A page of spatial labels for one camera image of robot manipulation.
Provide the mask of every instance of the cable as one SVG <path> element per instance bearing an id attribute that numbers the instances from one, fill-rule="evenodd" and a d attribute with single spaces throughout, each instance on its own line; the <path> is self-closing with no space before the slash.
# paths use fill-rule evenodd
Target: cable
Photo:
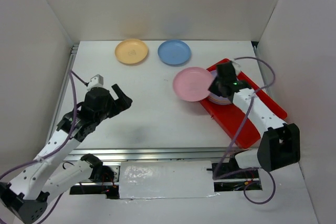
<path id="1" fill-rule="evenodd" d="M 65 139 L 65 141 L 57 148 L 55 149 L 54 151 L 50 152 L 49 154 L 45 155 L 42 157 L 42 159 L 47 159 L 51 156 L 53 156 L 55 153 L 59 152 L 67 143 L 68 141 L 70 140 L 71 138 L 71 135 L 72 133 L 74 132 L 74 129 L 75 129 L 75 125 L 76 125 L 76 118 L 77 118 L 77 98 L 76 98 L 76 87 L 75 87 L 75 82 L 73 80 L 73 74 L 74 72 L 72 70 L 70 70 L 68 72 L 69 74 L 69 78 L 70 78 L 70 82 L 71 82 L 71 88 L 72 88 L 72 96 L 73 96 L 73 107 L 74 107 L 74 114 L 73 114 L 73 119 L 72 119 L 72 124 L 71 124 L 71 128 L 70 128 L 70 131 L 69 131 L 69 134 L 67 136 L 67 138 Z M 36 163 L 39 163 L 41 162 L 41 160 L 33 160 L 33 161 L 29 161 L 29 162 L 26 162 L 26 163 L 23 163 L 21 165 L 17 165 L 11 169 L 9 169 L 8 171 L 4 172 L 3 174 L 1 174 L 0 176 L 0 181 L 5 177 L 7 176 L 8 174 L 20 169 L 20 168 L 23 168 L 23 167 L 26 167 L 26 166 L 30 166 L 30 165 L 34 165 Z M 56 203 L 55 205 L 52 207 L 52 209 L 50 210 L 50 212 L 48 213 L 47 216 L 49 216 L 51 214 L 51 212 L 54 210 L 54 207 L 56 207 Z M 1 218 L 0 218 L 0 224 L 7 224 L 6 222 L 4 222 Z"/>
<path id="2" fill-rule="evenodd" d="M 81 82 L 83 83 L 86 87 L 89 85 L 88 82 L 85 82 L 82 78 L 80 78 L 75 72 L 73 72 L 72 70 L 70 70 L 70 72 Z"/>
<path id="3" fill-rule="evenodd" d="M 107 174 L 107 173 L 105 173 L 105 174 L 106 174 L 106 176 L 110 177 L 110 180 L 111 180 L 111 182 L 112 182 L 112 187 L 115 188 L 115 184 L 114 184 L 114 180 L 113 180 L 113 178 L 112 178 L 109 174 Z"/>
<path id="4" fill-rule="evenodd" d="M 273 183 L 272 194 L 271 194 L 271 196 L 269 196 L 268 199 L 266 199 L 265 201 L 262 201 L 262 202 L 257 202 L 257 201 L 251 200 L 251 199 L 250 199 L 249 197 L 247 197 L 247 195 L 246 195 L 246 190 L 247 190 L 247 188 L 248 188 L 249 186 L 251 186 L 251 185 L 260 183 L 260 181 L 253 181 L 253 182 L 250 182 L 250 183 L 248 183 L 248 184 L 244 187 L 244 196 L 245 196 L 245 198 L 246 198 L 248 201 L 250 201 L 251 203 L 256 204 L 256 205 L 263 205 L 263 204 L 269 203 L 269 202 L 273 199 L 274 194 L 275 194 L 275 190 L 276 190 L 275 180 L 274 180 L 274 178 L 273 178 L 273 176 L 272 176 L 272 174 L 271 174 L 270 172 L 268 172 L 268 171 L 265 171 L 265 172 L 268 173 L 268 175 L 269 175 L 269 177 L 271 178 L 272 183 Z"/>
<path id="5" fill-rule="evenodd" d="M 53 207 L 51 208 L 51 210 L 49 211 L 49 213 L 47 215 L 45 215 L 45 217 L 41 221 L 39 221 L 37 224 L 42 224 L 42 222 L 44 222 L 51 215 L 52 211 L 56 208 L 56 206 L 57 206 L 59 200 L 61 199 L 62 195 L 63 194 L 60 194 L 58 196 L 58 198 L 56 199 L 55 204 L 53 205 Z"/>
<path id="6" fill-rule="evenodd" d="M 72 166 L 74 166 L 74 164 L 72 162 L 69 162 L 69 161 L 65 161 L 63 164 L 62 164 L 62 168 L 64 170 L 66 170 L 66 168 L 64 167 L 64 164 L 70 164 Z M 83 184 L 81 182 L 78 182 L 79 186 L 80 186 L 80 189 L 82 190 L 82 193 L 85 194 L 85 191 L 84 191 L 84 187 L 83 187 Z"/>
<path id="7" fill-rule="evenodd" d="M 251 179 L 251 181 L 253 181 L 253 179 L 254 179 L 254 174 L 253 174 L 253 172 L 251 172 L 251 171 L 249 171 L 250 172 L 250 174 L 252 175 L 252 179 Z"/>
<path id="8" fill-rule="evenodd" d="M 262 62 L 263 64 L 265 64 L 265 66 L 268 67 L 269 70 L 270 70 L 270 71 L 272 72 L 272 74 L 273 74 L 273 79 L 272 79 L 272 81 L 271 81 L 269 84 L 266 84 L 265 86 L 263 86 L 263 87 L 258 88 L 257 90 L 255 90 L 255 91 L 254 91 L 254 94 L 256 94 L 257 92 L 259 92 L 259 91 L 262 90 L 262 89 L 269 88 L 270 86 L 272 86 L 272 85 L 274 84 L 274 82 L 275 82 L 275 80 L 276 80 L 276 75 L 275 75 L 275 72 L 274 72 L 273 68 L 272 68 L 267 62 L 265 62 L 264 60 L 258 59 L 258 58 L 254 58 L 254 57 L 239 57 L 239 58 L 235 58 L 234 60 L 242 60 L 242 59 L 253 59 L 253 60 L 260 61 L 260 62 Z M 230 173 L 227 173 L 227 174 L 223 174 L 223 175 L 220 175 L 220 176 L 218 176 L 218 177 L 216 176 L 217 173 L 218 173 L 218 171 L 219 171 L 220 166 L 221 166 L 222 163 L 224 162 L 224 160 L 225 160 L 227 154 L 231 151 L 233 145 L 235 144 L 235 142 L 236 142 L 236 140 L 237 140 L 237 138 L 238 138 L 238 135 L 239 135 L 240 132 L 242 131 L 242 128 L 244 127 L 244 125 L 245 125 L 245 123 L 246 123 L 246 121 L 247 121 L 247 119 L 248 119 L 248 115 L 250 114 L 251 109 L 252 109 L 252 106 L 253 106 L 254 98 L 255 98 L 254 95 L 252 95 L 252 97 L 251 97 L 251 103 L 250 103 L 250 105 L 249 105 L 249 107 L 248 107 L 248 109 L 247 109 L 247 111 L 246 111 L 246 114 L 245 114 L 245 116 L 244 116 L 244 118 L 243 118 L 243 120 L 242 120 L 242 122 L 241 122 L 241 124 L 240 124 L 240 126 L 239 126 L 239 128 L 238 128 L 238 130 L 237 130 L 237 132 L 236 132 L 236 134 L 234 135 L 234 137 L 233 137 L 233 139 L 231 140 L 229 146 L 227 147 L 227 149 L 226 149 L 226 151 L 225 151 L 223 157 L 220 159 L 220 161 L 218 162 L 218 164 L 217 164 L 217 166 L 216 166 L 216 168 L 215 168 L 215 170 L 214 170 L 214 173 L 213 173 L 213 180 L 222 179 L 222 178 L 225 178 L 225 177 L 228 177 L 228 176 L 237 174 L 237 173 L 241 173 L 241 172 L 247 172 L 247 171 L 258 170 L 258 169 L 259 169 L 259 168 L 247 168 L 247 169 L 241 169 L 241 170 L 237 170 L 237 171 L 230 172 Z M 267 172 L 267 173 L 268 173 L 268 175 L 271 177 L 271 179 L 272 179 L 272 181 L 273 181 L 273 191 L 272 191 L 271 196 L 270 196 L 267 200 L 265 200 L 265 201 L 263 201 L 263 202 L 255 202 L 255 201 L 249 199 L 249 198 L 247 197 L 245 191 L 246 191 L 246 188 L 247 188 L 248 186 L 250 186 L 251 184 L 255 184 L 255 183 L 257 183 L 257 181 L 255 181 L 255 182 L 249 183 L 249 184 L 244 188 L 244 196 L 246 197 L 246 199 L 247 199 L 248 201 L 250 201 L 250 202 L 252 202 L 252 203 L 255 203 L 255 204 L 258 204 L 258 205 L 262 205 L 262 204 L 265 204 L 265 203 L 268 203 L 269 201 L 271 201 L 271 199 L 273 198 L 273 196 L 274 196 L 274 194 L 275 194 L 275 191 L 276 191 L 276 184 L 275 184 L 274 178 L 272 177 L 271 173 L 270 173 L 270 172 Z"/>
<path id="9" fill-rule="evenodd" d="M 62 168 L 63 168 L 63 170 L 66 170 L 66 168 L 64 167 L 65 164 L 74 165 L 73 163 L 71 163 L 71 162 L 69 162 L 69 161 L 65 161 L 65 162 L 62 164 Z"/>

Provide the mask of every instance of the white table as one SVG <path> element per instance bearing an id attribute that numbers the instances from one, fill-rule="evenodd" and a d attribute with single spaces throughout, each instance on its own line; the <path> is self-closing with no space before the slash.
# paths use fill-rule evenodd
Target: white table
<path id="1" fill-rule="evenodd" d="M 117 61 L 114 49 L 120 41 L 82 41 L 73 63 L 73 71 L 84 80 L 104 77 L 104 87 L 117 83 L 133 100 L 132 107 L 102 122 L 80 148 L 181 148 L 223 147 L 230 138 L 198 103 L 178 99 L 172 89 L 175 75 L 187 67 L 207 68 L 224 58 L 254 57 L 250 41 L 186 41 L 191 60 L 180 67 L 160 61 L 157 48 L 163 41 L 145 41 L 147 59 L 137 66 Z M 242 71 L 258 85 L 262 77 L 257 61 L 241 60 Z M 76 81 L 77 99 L 85 97 L 86 87 Z M 59 121 L 71 111 L 72 90 L 66 87 Z"/>

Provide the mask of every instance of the white surface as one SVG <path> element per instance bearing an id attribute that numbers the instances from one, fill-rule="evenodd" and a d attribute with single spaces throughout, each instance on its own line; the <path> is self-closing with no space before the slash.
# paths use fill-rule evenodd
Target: white surface
<path id="1" fill-rule="evenodd" d="M 258 46 L 278 74 L 274 98 L 300 128 L 301 167 L 321 224 L 334 222 L 336 205 L 335 15 L 336 0 L 279 0 Z"/>
<path id="2" fill-rule="evenodd" d="M 223 58 L 254 56 L 249 41 L 186 41 L 191 60 L 181 67 L 164 64 L 157 55 L 162 41 L 145 41 L 147 59 L 137 66 L 118 62 L 114 49 L 119 41 L 83 41 L 80 43 L 73 70 L 82 79 L 96 74 L 104 77 L 104 87 L 112 90 L 117 83 L 132 100 L 132 107 L 112 119 L 103 121 L 80 148 L 157 148 L 219 147 L 230 138 L 198 103 L 184 102 L 174 93 L 175 75 L 187 67 L 207 68 Z M 240 60 L 244 71 L 262 85 L 257 61 Z M 76 81 L 77 100 L 82 101 L 86 87 Z M 60 117 L 71 111 L 72 90 L 68 84 Z"/>
<path id="3" fill-rule="evenodd" d="M 249 203 L 242 191 L 221 192 L 215 197 L 192 199 L 110 200 L 104 195 L 69 195 L 65 193 L 44 224 L 67 223 L 147 223 L 147 224 L 317 224 L 298 164 L 273 172 L 277 192 L 262 206 Z M 264 191 L 249 191 L 254 200 L 264 200 L 271 193 L 271 181 L 261 173 Z"/>
<path id="4" fill-rule="evenodd" d="M 46 146 L 37 154 L 34 159 L 40 159 L 60 147 L 68 134 L 64 131 L 55 131 Z M 17 195 L 23 193 L 24 199 L 35 200 L 48 178 L 53 174 L 59 164 L 76 148 L 80 143 L 70 139 L 67 144 L 57 153 L 44 162 L 39 162 L 26 167 L 17 177 L 10 181 L 11 190 Z"/>
<path id="5" fill-rule="evenodd" d="M 210 161 L 123 162 L 121 199 L 205 198 L 214 196 Z"/>
<path id="6" fill-rule="evenodd" d="M 47 0 L 80 40 L 259 41 L 276 0 Z"/>
<path id="7" fill-rule="evenodd" d="M 44 146 L 69 53 L 43 0 L 0 0 L 0 164 Z"/>
<path id="8" fill-rule="evenodd" d="M 285 121 L 273 114 L 273 112 L 254 94 L 253 89 L 241 89 L 233 96 L 233 104 L 246 114 L 251 104 L 251 97 L 254 95 L 253 105 L 248 118 L 258 130 L 261 138 L 268 128 L 281 128 Z"/>

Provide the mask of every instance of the blue plate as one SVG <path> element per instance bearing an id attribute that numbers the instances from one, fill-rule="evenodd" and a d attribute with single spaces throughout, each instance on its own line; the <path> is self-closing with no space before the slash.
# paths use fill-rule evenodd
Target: blue plate
<path id="1" fill-rule="evenodd" d="M 162 43 L 157 54 L 168 65 L 181 65 L 190 59 L 191 50 L 183 41 L 172 39 Z"/>

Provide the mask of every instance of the pink plate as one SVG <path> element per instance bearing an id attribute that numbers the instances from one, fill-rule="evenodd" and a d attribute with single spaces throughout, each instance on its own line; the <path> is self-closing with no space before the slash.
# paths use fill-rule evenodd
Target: pink plate
<path id="1" fill-rule="evenodd" d="M 186 68 L 175 76 L 173 89 L 182 100 L 197 102 L 208 97 L 208 88 L 213 80 L 212 74 L 204 68 Z"/>

